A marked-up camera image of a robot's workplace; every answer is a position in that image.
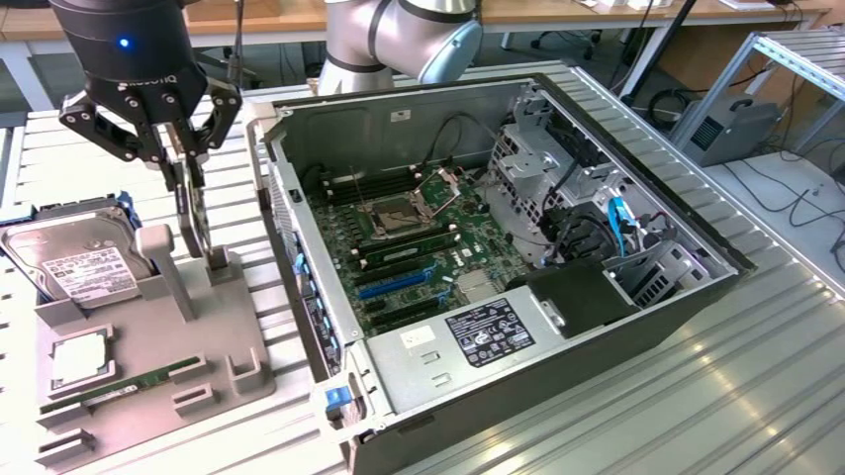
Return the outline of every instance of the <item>hard disk drive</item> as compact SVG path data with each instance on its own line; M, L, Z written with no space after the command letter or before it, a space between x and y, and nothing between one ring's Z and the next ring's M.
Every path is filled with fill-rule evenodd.
M0 228L0 250L48 301L71 298L93 309L140 295L153 275L135 248L131 207L108 197L43 208Z

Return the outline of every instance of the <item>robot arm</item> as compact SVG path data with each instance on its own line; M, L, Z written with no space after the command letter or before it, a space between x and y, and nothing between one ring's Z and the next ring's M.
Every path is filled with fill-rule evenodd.
M388 88L391 69L420 83L460 76L482 38L475 0L326 0L326 4L320 95Z
M211 258L201 203L200 165L219 148L241 105L237 88L208 78L193 60L180 0L51 0L79 57L84 91L64 101L60 121L124 161L160 169L176 193L181 234L191 256ZM196 129L189 117L203 94L213 110ZM123 130L96 110L135 128ZM167 126L168 157L156 126Z

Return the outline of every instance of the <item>sticker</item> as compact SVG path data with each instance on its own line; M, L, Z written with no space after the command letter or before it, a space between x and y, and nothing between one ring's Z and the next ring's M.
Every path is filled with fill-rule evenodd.
M418 253L418 249L415 247L406 249L406 250L400 250L399 252L394 252L392 254L387 254L382 260L384 262L387 262L388 260L395 260L399 259L400 257L408 257L410 255L414 255Z
M45 261L43 266L76 302L87 302L137 288L117 247Z
M415 346L435 340L434 331L428 325L402 333L399 338L402 339L406 349L411 349Z
M448 317L446 324L466 360L476 368L535 343L507 299Z
M411 119L411 109L391 112L391 122L408 121Z

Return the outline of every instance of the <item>ram slot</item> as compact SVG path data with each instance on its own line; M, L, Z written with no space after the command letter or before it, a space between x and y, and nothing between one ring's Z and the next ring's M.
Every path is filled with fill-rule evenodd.
M395 245L404 244L406 242L411 242L422 238L428 238L431 236L446 235L448 233L450 225L443 225L439 228L428 228L424 231L419 231L416 233L399 237L392 237L379 242L374 242L372 244L360 245L355 248L355 251L358 252L358 255L367 255L370 252L375 252L376 250L382 250L387 247L392 247Z

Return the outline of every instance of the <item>power supply label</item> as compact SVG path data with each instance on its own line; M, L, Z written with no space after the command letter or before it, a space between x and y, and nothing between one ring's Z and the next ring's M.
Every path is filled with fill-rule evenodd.
M535 343L507 299L448 317L446 324L466 360L476 368Z

